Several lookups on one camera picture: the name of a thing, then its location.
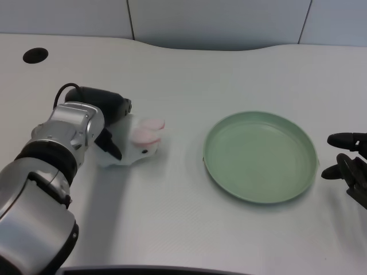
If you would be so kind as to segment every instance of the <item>pink rabbit ear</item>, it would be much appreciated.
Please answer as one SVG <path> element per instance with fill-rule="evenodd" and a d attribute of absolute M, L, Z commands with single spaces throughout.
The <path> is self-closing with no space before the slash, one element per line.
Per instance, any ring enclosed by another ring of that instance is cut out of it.
<path fill-rule="evenodd" d="M 136 128 L 131 133 L 131 141 L 137 146 L 144 147 L 160 140 L 153 131 L 144 128 Z"/>
<path fill-rule="evenodd" d="M 165 127 L 165 120 L 164 119 L 144 119 L 142 120 L 139 125 L 145 129 L 150 130 L 160 130 Z"/>

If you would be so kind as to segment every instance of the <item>white table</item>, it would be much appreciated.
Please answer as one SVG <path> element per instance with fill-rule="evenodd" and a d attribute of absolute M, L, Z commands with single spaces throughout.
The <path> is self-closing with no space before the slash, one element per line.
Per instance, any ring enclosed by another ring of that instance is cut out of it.
<path fill-rule="evenodd" d="M 131 167 L 87 158 L 72 184 L 80 238 L 64 266 L 175 265 L 249 274 L 366 274 L 367 210 L 341 180 L 329 134 L 366 131 L 367 48 L 276 46 L 248 52 L 163 49 L 118 38 L 0 35 L 0 166 L 51 113 L 63 84 L 119 92 L 138 116 L 166 119 L 158 153 Z M 29 49 L 48 49 L 26 64 Z M 202 162 L 210 127 L 235 112 L 276 113 L 312 138 L 315 184 L 288 203 L 240 201 Z"/>

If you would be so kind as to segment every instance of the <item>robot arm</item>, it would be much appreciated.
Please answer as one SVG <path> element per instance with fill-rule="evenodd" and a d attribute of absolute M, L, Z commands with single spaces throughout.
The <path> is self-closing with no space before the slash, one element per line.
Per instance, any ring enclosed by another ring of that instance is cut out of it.
<path fill-rule="evenodd" d="M 69 188 L 104 126 L 99 107 L 60 104 L 0 172 L 0 275 L 54 274 L 70 255 L 79 228 Z"/>

